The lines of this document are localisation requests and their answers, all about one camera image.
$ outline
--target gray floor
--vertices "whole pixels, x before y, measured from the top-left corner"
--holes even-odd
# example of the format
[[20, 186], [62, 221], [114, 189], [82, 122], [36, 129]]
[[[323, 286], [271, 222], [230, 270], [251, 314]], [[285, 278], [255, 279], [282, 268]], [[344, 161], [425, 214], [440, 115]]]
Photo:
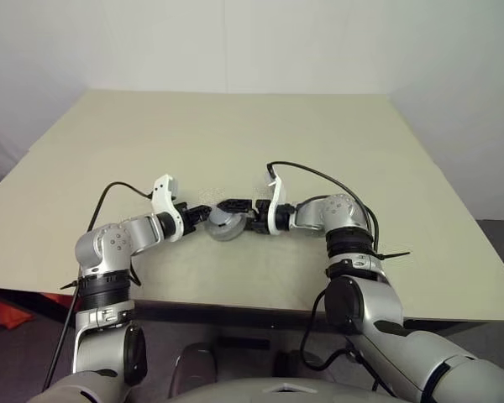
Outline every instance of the gray floor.
[[[504, 222], [484, 221], [480, 225], [504, 260]], [[197, 324], [142, 322], [149, 349], [147, 378], [133, 389], [132, 402], [156, 402], [166, 398], [174, 362], [179, 352], [190, 343], [213, 340], [217, 335], [269, 338], [270, 351], [235, 348], [217, 351], [220, 380], [242, 377], [269, 376], [272, 359], [278, 349], [298, 347], [301, 332], [250, 331], [232, 327], [209, 327]], [[23, 402], [36, 395], [45, 377], [52, 349], [60, 325], [36, 319], [8, 332], [0, 329], [0, 403]], [[477, 356], [504, 368], [504, 323], [490, 323], [463, 332], [449, 339]], [[321, 357], [341, 347], [341, 338], [332, 334], [315, 334], [309, 350]], [[68, 373], [72, 353], [72, 335], [64, 346], [64, 353], [56, 370], [56, 379]], [[321, 376], [363, 388], [370, 388], [371, 377], [358, 364], [338, 359], [323, 374], [303, 370], [301, 376]]]

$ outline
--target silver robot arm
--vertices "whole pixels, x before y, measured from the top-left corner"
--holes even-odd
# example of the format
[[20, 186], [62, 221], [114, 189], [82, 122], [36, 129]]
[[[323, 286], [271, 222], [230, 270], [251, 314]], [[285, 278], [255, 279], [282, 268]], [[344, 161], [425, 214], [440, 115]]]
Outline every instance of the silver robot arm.
[[347, 195], [302, 207], [294, 228], [323, 230], [330, 279], [328, 322], [395, 395], [413, 402], [502, 402], [504, 370], [437, 334], [403, 327], [402, 304], [372, 248], [365, 212]]
[[175, 242], [193, 232], [211, 211], [174, 205], [176, 192], [176, 181], [164, 175], [154, 185], [152, 213], [80, 237], [75, 255], [81, 306], [71, 375], [30, 402], [119, 403], [146, 376], [144, 334], [133, 321], [134, 301], [129, 299], [130, 281], [139, 285], [131, 259], [164, 240]]

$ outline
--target black cable tie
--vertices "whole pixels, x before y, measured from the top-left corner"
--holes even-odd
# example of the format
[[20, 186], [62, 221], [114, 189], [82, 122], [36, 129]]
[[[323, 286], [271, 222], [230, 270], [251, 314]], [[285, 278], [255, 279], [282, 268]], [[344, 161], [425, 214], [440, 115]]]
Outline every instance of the black cable tie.
[[78, 281], [73, 280], [71, 283], [66, 284], [63, 287], [60, 287], [60, 290], [65, 290], [66, 288], [76, 287], [77, 285], [78, 285]]
[[411, 252], [400, 252], [399, 254], [376, 254], [376, 258], [378, 260], [385, 260], [385, 259], [391, 259], [391, 258], [399, 258], [400, 256], [405, 256], [407, 254], [410, 254]]

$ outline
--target table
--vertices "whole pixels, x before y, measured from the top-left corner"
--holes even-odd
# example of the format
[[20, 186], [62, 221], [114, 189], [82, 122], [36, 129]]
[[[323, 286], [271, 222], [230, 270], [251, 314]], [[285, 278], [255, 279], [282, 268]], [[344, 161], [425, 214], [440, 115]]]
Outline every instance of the table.
[[[104, 186], [149, 190], [165, 173], [190, 206], [269, 197], [265, 163], [291, 160], [343, 181], [381, 224], [380, 251], [405, 318], [504, 320], [504, 264], [386, 96], [91, 90], [0, 183], [0, 288], [60, 292]], [[289, 202], [334, 193], [281, 166]], [[150, 210], [112, 189], [97, 221]], [[134, 259], [140, 300], [307, 311], [325, 286], [324, 239], [198, 230]]]

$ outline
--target wire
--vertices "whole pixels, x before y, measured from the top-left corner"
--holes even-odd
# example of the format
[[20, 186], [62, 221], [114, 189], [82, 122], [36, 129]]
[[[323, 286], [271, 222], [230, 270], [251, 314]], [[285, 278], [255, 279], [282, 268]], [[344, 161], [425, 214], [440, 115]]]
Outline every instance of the wire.
[[301, 201], [299, 204], [295, 206], [295, 211], [298, 212], [301, 208], [306, 206], [310, 202], [315, 202], [316, 200], [321, 200], [321, 199], [326, 199], [329, 195], [322, 195], [322, 196], [314, 196], [306, 199], [305, 201]]
[[326, 292], [325, 290], [321, 291], [319, 293], [319, 295], [316, 297], [315, 302], [313, 302], [312, 314], [310, 315], [310, 319], [308, 320], [306, 331], [304, 332], [304, 335], [302, 336], [301, 347], [299, 348], [299, 355], [301, 356], [302, 363], [307, 368], [312, 369], [314, 371], [323, 371], [323, 370], [327, 369], [330, 366], [330, 364], [332, 364], [337, 357], [339, 357], [340, 355], [346, 355], [349, 353], [349, 350], [347, 348], [341, 348], [339, 350], [336, 350], [334, 353], [332, 353], [330, 355], [330, 357], [327, 358], [327, 360], [323, 364], [320, 364], [320, 365], [310, 364], [306, 360], [306, 356], [304, 354], [305, 353], [304, 348], [306, 347], [306, 341], [308, 340], [308, 336], [310, 335], [310, 332], [312, 331], [313, 322], [316, 318], [316, 311], [318, 310], [319, 302], [325, 296], [325, 292]]
[[364, 359], [364, 357], [362, 357], [362, 355], [357, 353], [355, 357], [356, 357], [357, 363], [362, 364], [362, 366], [366, 369], [366, 371], [368, 371], [368, 374], [371, 375], [371, 377], [375, 380], [375, 382], [377, 382], [377, 384], [381, 385], [381, 388], [383, 388], [386, 391], [386, 393], [388, 393], [392, 397], [396, 397], [394, 392], [392, 392], [392, 390], [388, 387], [388, 385], [385, 383], [385, 381], [379, 376], [379, 374], [376, 373], [376, 371]]
[[56, 364], [58, 364], [58, 358], [60, 357], [61, 348], [63, 347], [64, 340], [66, 339], [67, 330], [69, 329], [69, 322], [71, 321], [71, 316], [73, 315], [73, 311], [75, 310], [76, 300], [78, 300], [78, 287], [75, 287], [75, 292], [73, 293], [73, 299], [71, 300], [71, 304], [69, 306], [69, 311], [67, 312], [66, 321], [64, 322], [64, 326], [61, 329], [60, 339], [58, 340], [58, 344], [54, 349], [54, 354], [52, 355], [52, 361], [50, 362], [49, 370], [47, 371], [47, 375], [45, 376], [45, 382], [43, 383], [43, 389], [41, 392], [45, 392], [49, 389], [50, 382], [52, 381], [52, 376], [54, 375], [54, 371], [56, 369]]
[[95, 221], [97, 220], [97, 217], [99, 216], [99, 211], [101, 210], [102, 203], [104, 202], [104, 198], [107, 196], [107, 193], [110, 189], [112, 189], [114, 186], [121, 185], [128, 187], [131, 191], [134, 191], [135, 193], [141, 195], [142, 197], [145, 197], [146, 199], [151, 199], [153, 193], [145, 194], [142, 191], [139, 191], [136, 189], [134, 186], [131, 186], [129, 183], [125, 182], [112, 182], [108, 184], [107, 187], [104, 188], [104, 191], [102, 191], [101, 196], [99, 197], [99, 201], [97, 202], [97, 205], [95, 206], [95, 211], [93, 212], [92, 219], [90, 220], [89, 225], [87, 226], [86, 232], [89, 233], [90, 231], [93, 230], [93, 227], [95, 226]]
[[[145, 197], [146, 199], [150, 199], [153, 196], [152, 193], [150, 193], [150, 194], [143, 193], [142, 191], [139, 191], [135, 187], [133, 187], [130, 184], [125, 183], [125, 182], [118, 181], [118, 182], [112, 182], [112, 183], [108, 184], [107, 187], [104, 188], [104, 190], [102, 191], [102, 193], [99, 197], [99, 201], [97, 202], [95, 210], [93, 211], [93, 214], [92, 214], [92, 219], [90, 220], [90, 223], [87, 226], [87, 230], [86, 230], [87, 233], [89, 233], [90, 231], [93, 230], [93, 226], [95, 225], [95, 221], [97, 220], [97, 216], [99, 215], [99, 212], [101, 211], [102, 203], [104, 202], [104, 199], [107, 196], [108, 191], [117, 185], [128, 187], [131, 191], [134, 191], [135, 193], [141, 195], [142, 197]], [[132, 269], [131, 275], [134, 277], [134, 280], [137, 280], [138, 282], [140, 282], [134, 269]], [[52, 377], [54, 376], [54, 372], [56, 370], [56, 365], [58, 364], [58, 358], [60, 357], [61, 349], [63, 348], [64, 341], [66, 340], [67, 330], [69, 329], [69, 323], [71, 322], [71, 317], [73, 315], [73, 311], [75, 310], [76, 301], [78, 300], [78, 283], [76, 281], [73, 281], [69, 285], [75, 286], [75, 291], [73, 292], [73, 298], [71, 299], [71, 304], [69, 305], [69, 311], [67, 311], [66, 321], [64, 322], [64, 326], [61, 329], [60, 338], [58, 339], [58, 343], [56, 344], [54, 353], [52, 355], [52, 361], [50, 362], [50, 367], [47, 370], [47, 375], [45, 376], [45, 382], [43, 383], [43, 389], [41, 390], [41, 392], [44, 392], [45, 390], [49, 389], [50, 382], [52, 381]]]
[[341, 348], [339, 350], [336, 350], [334, 353], [332, 353], [330, 355], [330, 357], [328, 357], [328, 359], [323, 364], [314, 365], [314, 364], [310, 364], [306, 360], [306, 355], [305, 355], [306, 341], [308, 340], [308, 336], [310, 335], [310, 332], [312, 331], [313, 323], [316, 318], [316, 312], [318, 310], [319, 302], [325, 296], [326, 292], [327, 292], [326, 290], [321, 291], [319, 293], [319, 295], [316, 297], [316, 300], [313, 302], [312, 313], [310, 314], [310, 319], [308, 320], [308, 324], [306, 326], [306, 331], [304, 332], [304, 335], [302, 336], [301, 347], [299, 348], [299, 355], [301, 357], [302, 363], [307, 368], [312, 369], [314, 371], [323, 371], [323, 370], [327, 369], [334, 362], [334, 360], [337, 359], [340, 355], [348, 355], [349, 353], [353, 353], [356, 358], [357, 363], [362, 364], [362, 366], [364, 366], [366, 371], [368, 371], [368, 373], [374, 379], [374, 384], [371, 389], [377, 390], [377, 386], [375, 384], [381, 385], [381, 387], [390, 396], [396, 397], [396, 395], [394, 395], [394, 392], [392, 392], [392, 390], [388, 387], [388, 385], [385, 383], [385, 381], [379, 376], [379, 374], [376, 373], [376, 371], [364, 359], [364, 357], [362, 357], [362, 355], [360, 353], [358, 353], [354, 350], [354, 348], [352, 347], [352, 344], [349, 340], [348, 340], [348, 342], [349, 342], [349, 346], [351, 346], [350, 348]]
[[140, 278], [138, 277], [138, 275], [136, 274], [136, 271], [134, 271], [134, 267], [133, 267], [133, 262], [131, 262], [131, 265], [129, 267], [129, 272], [131, 273], [129, 275], [129, 279], [131, 281], [133, 281], [133, 283], [135, 285], [137, 285], [138, 287], [142, 286], [142, 281], [140, 281]]
[[[311, 173], [313, 173], [313, 174], [315, 174], [317, 176], [321, 176], [322, 178], [326, 179], [327, 181], [331, 181], [335, 185], [337, 185], [337, 186], [341, 187], [342, 189], [344, 189], [347, 193], [349, 193], [349, 195], [351, 197], [354, 198], [354, 200], [356, 201], [356, 204], [359, 205], [360, 209], [363, 212], [367, 212], [365, 204], [359, 199], [359, 197], [356, 196], [356, 194], [353, 191], [351, 191], [346, 185], [344, 185], [340, 181], [335, 180], [332, 176], [328, 176], [328, 175], [324, 174], [323, 172], [320, 172], [318, 170], [314, 170], [313, 168], [310, 168], [310, 167], [305, 166], [305, 165], [297, 164], [295, 162], [290, 162], [290, 161], [272, 161], [269, 164], [267, 164], [267, 171], [269, 171], [269, 175], [273, 179], [276, 177], [276, 173], [275, 173], [275, 171], [272, 168], [273, 165], [289, 165], [289, 166], [293, 166], [295, 168], [299, 168], [301, 170], [307, 170], [308, 172], [311, 172]], [[370, 218], [368, 217], [368, 214], [364, 214], [364, 218], [366, 220], [366, 225], [368, 226], [368, 228], [371, 228]]]
[[366, 206], [366, 211], [370, 214], [371, 221], [373, 222], [373, 250], [379, 252], [379, 222], [368, 206]]

